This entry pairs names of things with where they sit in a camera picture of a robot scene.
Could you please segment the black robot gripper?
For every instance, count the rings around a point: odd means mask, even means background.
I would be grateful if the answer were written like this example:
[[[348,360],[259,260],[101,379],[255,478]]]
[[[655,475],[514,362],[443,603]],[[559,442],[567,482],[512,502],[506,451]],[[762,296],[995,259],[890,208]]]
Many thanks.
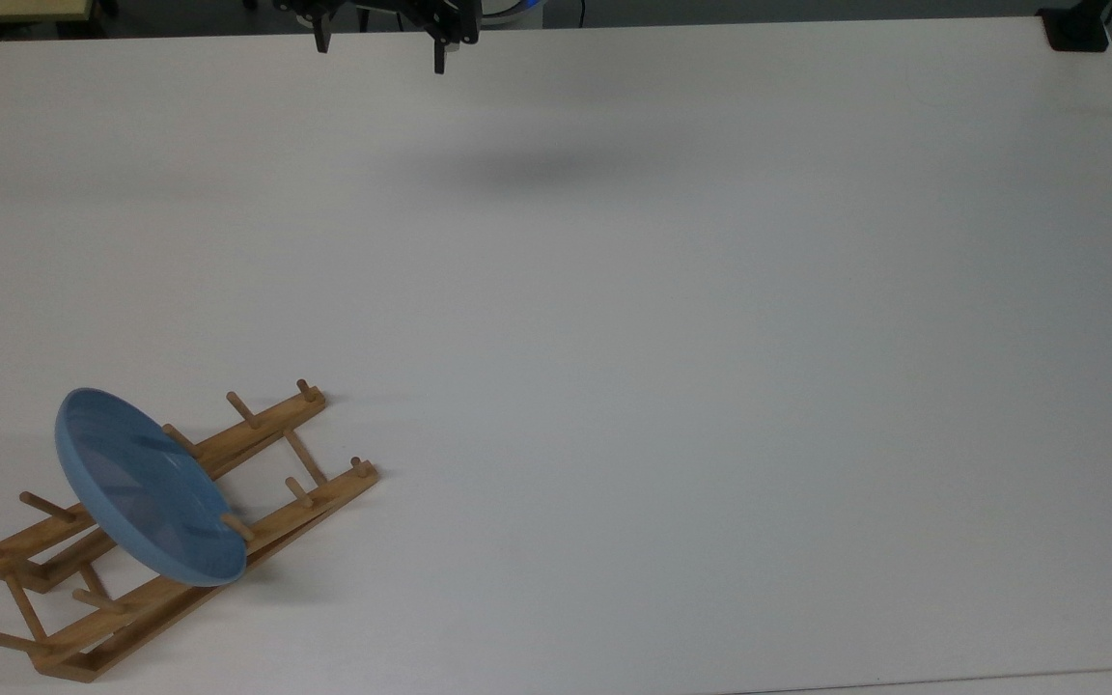
[[[331,19],[344,6],[367,12],[401,14],[433,40],[433,71],[445,75],[458,44],[475,44],[481,34],[481,1],[274,1],[278,12],[294,14],[309,27],[321,54],[328,53]]]

